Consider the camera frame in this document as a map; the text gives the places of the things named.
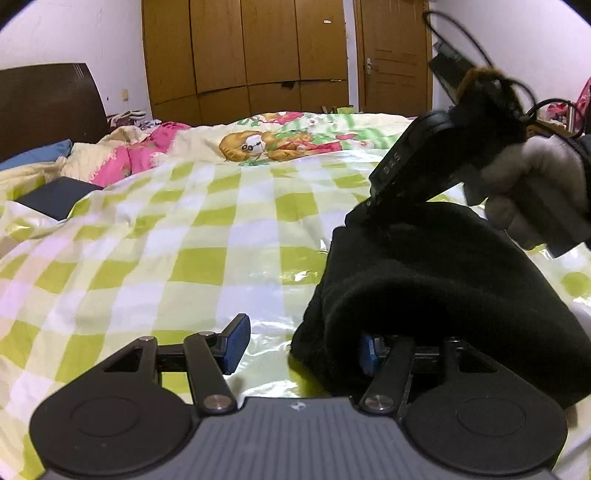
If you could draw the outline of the grey gloved right hand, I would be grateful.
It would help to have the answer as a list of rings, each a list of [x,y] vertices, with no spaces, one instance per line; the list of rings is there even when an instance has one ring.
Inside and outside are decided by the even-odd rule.
[[[470,206],[525,250],[555,255],[590,244],[590,137],[535,136],[504,148],[482,169],[459,173]]]

